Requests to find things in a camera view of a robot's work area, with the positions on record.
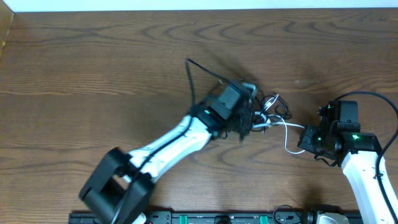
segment white cable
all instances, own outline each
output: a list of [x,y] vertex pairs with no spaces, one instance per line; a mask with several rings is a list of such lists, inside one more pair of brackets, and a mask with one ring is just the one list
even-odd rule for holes
[[264,103],[264,111],[267,111],[272,105],[274,105],[274,103],[276,102],[276,100],[278,99],[279,94],[276,94],[275,96],[269,98],[269,100],[267,100],[266,103]]
[[266,116],[265,114],[261,113],[260,111],[255,111],[254,114],[255,114],[255,115],[260,115],[260,116],[264,119],[264,121],[267,121],[267,116]]
[[[275,116],[275,117],[281,119],[282,122],[273,122],[273,123],[270,123],[270,124],[267,124],[267,123],[266,123],[266,124],[257,124],[257,125],[254,125],[253,127],[254,127],[254,128],[260,128],[260,127],[270,126],[270,125],[272,125],[272,124],[277,124],[277,123],[284,124],[284,125],[285,125],[285,150],[286,150],[287,152],[291,153],[291,154],[300,154],[300,153],[305,152],[305,150],[302,150],[302,151],[300,151],[300,152],[292,152],[292,151],[288,150],[288,149],[287,149],[287,125],[288,125],[288,123],[286,123],[285,120],[284,120],[281,116],[279,116],[279,115],[270,114],[270,115],[268,115],[268,116]],[[301,126],[301,125],[299,125],[299,124],[292,124],[292,123],[289,123],[289,125],[290,125],[290,126],[295,126],[295,127],[304,128],[303,126]]]

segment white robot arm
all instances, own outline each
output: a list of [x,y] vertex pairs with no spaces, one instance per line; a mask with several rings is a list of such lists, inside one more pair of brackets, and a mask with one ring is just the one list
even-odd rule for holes
[[[153,143],[128,154],[109,151],[81,189],[80,199],[102,223],[143,224],[142,211],[166,171],[224,131],[235,131],[241,139],[249,134],[255,95],[254,85],[230,81],[219,97],[193,105],[180,124]],[[115,175],[129,187],[123,189]]]
[[[344,175],[348,178],[353,188],[356,202],[363,222],[393,224],[394,219],[389,211],[383,195],[380,191],[376,176],[375,152],[359,151],[357,154],[348,153],[344,158],[341,167]],[[390,180],[387,176],[385,160],[382,158],[380,163],[382,173],[382,183],[386,190],[388,199],[395,211],[398,212],[398,200],[392,189]]]
[[[371,94],[386,99],[370,92],[346,95],[352,94]],[[360,132],[357,102],[339,100],[346,95],[320,108],[322,119],[319,126],[308,125],[300,136],[298,147],[314,153],[316,160],[331,167],[342,167],[353,189],[364,224],[393,224],[396,222],[398,201],[387,176],[383,154],[396,133],[382,149],[374,134]],[[386,101],[398,112],[392,102]],[[334,163],[329,164],[324,158]]]

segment green terminal connector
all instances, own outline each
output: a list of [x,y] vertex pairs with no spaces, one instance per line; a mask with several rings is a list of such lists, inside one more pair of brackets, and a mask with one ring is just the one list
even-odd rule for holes
[[180,215],[180,224],[188,224],[188,216]]
[[260,224],[268,224],[268,217],[267,216],[260,216]]

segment wooden surface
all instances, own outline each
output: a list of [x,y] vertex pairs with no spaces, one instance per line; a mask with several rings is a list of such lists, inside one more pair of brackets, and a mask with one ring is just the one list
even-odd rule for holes
[[[398,9],[71,12],[16,15],[0,64],[0,222],[66,223],[103,155],[173,128],[190,106],[184,59],[256,80],[292,122],[353,90],[398,103]],[[216,80],[193,69],[198,97]],[[362,130],[385,144],[396,117],[370,96]],[[289,148],[299,131],[290,129]],[[284,151],[283,127],[211,142],[159,181],[150,204],[260,211],[287,203],[357,209],[339,168]],[[398,148],[387,152],[398,190]]]

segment white wall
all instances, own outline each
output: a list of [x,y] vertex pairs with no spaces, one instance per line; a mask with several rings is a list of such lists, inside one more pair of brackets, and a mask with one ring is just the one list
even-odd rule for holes
[[398,7],[398,0],[4,0],[14,12]]

